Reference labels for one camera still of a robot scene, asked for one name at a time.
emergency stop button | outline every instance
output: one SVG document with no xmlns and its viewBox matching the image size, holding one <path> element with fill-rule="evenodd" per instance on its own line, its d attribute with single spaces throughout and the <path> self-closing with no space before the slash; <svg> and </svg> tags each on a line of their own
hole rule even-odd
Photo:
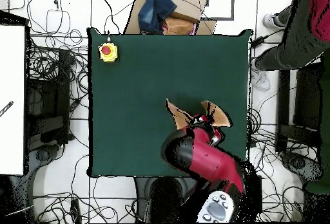
<svg viewBox="0 0 330 224">
<path fill-rule="evenodd" d="M 111 49 L 110 49 L 109 46 L 103 46 L 103 47 L 102 47 L 102 52 L 103 52 L 103 54 L 105 54 L 105 55 L 109 55 L 109 54 L 111 53 Z"/>
<path fill-rule="evenodd" d="M 119 60 L 118 51 L 114 43 L 104 43 L 99 46 L 99 57 L 104 62 L 115 62 Z"/>
</svg>

blue cloth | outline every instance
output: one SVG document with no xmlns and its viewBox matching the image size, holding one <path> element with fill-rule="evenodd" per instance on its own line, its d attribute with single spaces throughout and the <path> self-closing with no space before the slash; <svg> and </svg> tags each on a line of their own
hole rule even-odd
<svg viewBox="0 0 330 224">
<path fill-rule="evenodd" d="M 146 0 L 138 18 L 140 31 L 162 34 L 162 22 L 173 13 L 177 5 L 171 0 Z"/>
</svg>

green table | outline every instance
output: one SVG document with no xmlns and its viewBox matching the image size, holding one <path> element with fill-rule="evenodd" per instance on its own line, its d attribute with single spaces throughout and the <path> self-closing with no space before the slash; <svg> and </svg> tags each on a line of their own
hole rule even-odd
<svg viewBox="0 0 330 224">
<path fill-rule="evenodd" d="M 245 160 L 251 33 L 113 35 L 120 61 L 105 63 L 98 46 L 106 36 L 88 29 L 91 176 L 185 176 L 160 157 L 175 130 L 166 98 L 191 114 L 204 113 L 203 100 L 221 107 L 233 126 L 223 128 L 220 146 Z"/>
</svg>

cardboard box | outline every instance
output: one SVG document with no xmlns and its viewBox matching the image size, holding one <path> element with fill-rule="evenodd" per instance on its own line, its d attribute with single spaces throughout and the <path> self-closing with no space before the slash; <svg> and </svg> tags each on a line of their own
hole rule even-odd
<svg viewBox="0 0 330 224">
<path fill-rule="evenodd" d="M 214 32 L 216 21 L 200 21 L 202 10 L 206 4 L 206 0 L 172 0 L 177 8 L 170 15 L 175 19 L 183 19 L 191 23 L 198 23 L 195 35 L 211 35 Z M 138 14 L 145 4 L 146 0 L 135 0 L 131 9 L 131 15 L 128 19 L 124 34 L 137 35 L 140 34 Z"/>
</svg>

sneaker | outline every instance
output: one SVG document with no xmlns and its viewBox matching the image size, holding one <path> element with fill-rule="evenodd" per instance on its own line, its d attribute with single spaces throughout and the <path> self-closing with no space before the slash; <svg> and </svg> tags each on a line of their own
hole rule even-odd
<svg viewBox="0 0 330 224">
<path fill-rule="evenodd" d="M 266 14 L 262 20 L 262 23 L 264 24 L 264 26 L 267 28 L 276 28 L 279 30 L 285 29 L 286 25 L 282 24 L 277 19 L 277 15 L 278 14 Z"/>
<path fill-rule="evenodd" d="M 251 84 L 259 91 L 268 91 L 271 88 L 266 72 L 255 67 L 255 59 L 251 60 Z"/>
</svg>

